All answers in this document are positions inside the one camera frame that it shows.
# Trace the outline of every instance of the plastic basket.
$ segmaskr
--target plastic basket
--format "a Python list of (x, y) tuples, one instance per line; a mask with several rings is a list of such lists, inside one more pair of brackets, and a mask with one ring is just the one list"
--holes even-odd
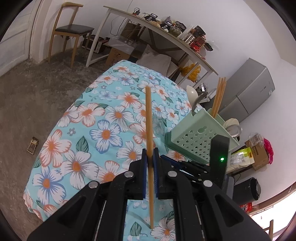
[(216, 135), (229, 137), (232, 150), (239, 145), (223, 128), (224, 120), (217, 115), (214, 119), (204, 108), (194, 116), (189, 112), (170, 132), (165, 135), (165, 144), (185, 157), (203, 164), (210, 161), (211, 139)]

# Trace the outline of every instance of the floor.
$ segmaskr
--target floor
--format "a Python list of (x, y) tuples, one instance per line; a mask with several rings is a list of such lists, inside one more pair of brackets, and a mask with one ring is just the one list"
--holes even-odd
[[(35, 158), (65, 110), (104, 72), (105, 60), (86, 68), (87, 55), (77, 55), (73, 69), (66, 51), (50, 64), (27, 60), (0, 77), (0, 209), (22, 240), (41, 224), (23, 200)], [(40, 144), (31, 155), (33, 136)]]

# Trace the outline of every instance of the black chair cushion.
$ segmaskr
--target black chair cushion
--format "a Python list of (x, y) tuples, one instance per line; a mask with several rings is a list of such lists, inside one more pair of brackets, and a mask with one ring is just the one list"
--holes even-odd
[(81, 34), (81, 35), (88, 33), (92, 30), (94, 30), (94, 28), (84, 26), (84, 25), (77, 25), (77, 24), (70, 24), (70, 25), (56, 28), (56, 31), (58, 32), (66, 32), (66, 33)]

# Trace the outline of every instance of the black trash can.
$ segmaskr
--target black trash can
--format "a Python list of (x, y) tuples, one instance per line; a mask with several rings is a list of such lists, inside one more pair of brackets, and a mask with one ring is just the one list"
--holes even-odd
[(250, 179), (237, 184), (233, 188), (233, 201), (238, 205), (257, 201), (261, 194), (261, 187), (256, 178)]

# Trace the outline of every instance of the tablecloth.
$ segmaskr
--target tablecloth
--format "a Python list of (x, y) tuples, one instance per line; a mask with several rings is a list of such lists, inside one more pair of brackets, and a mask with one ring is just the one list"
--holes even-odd
[[(191, 110), (186, 92), (163, 75), (122, 60), (88, 86), (51, 131), (24, 191), (30, 212), (45, 221), (91, 180), (112, 181), (141, 159), (145, 86), (152, 88), (155, 146), (160, 155), (185, 160), (165, 147), (164, 137)], [(129, 200), (123, 240), (175, 240), (172, 203), (155, 199), (150, 230), (148, 190), (146, 199)]]

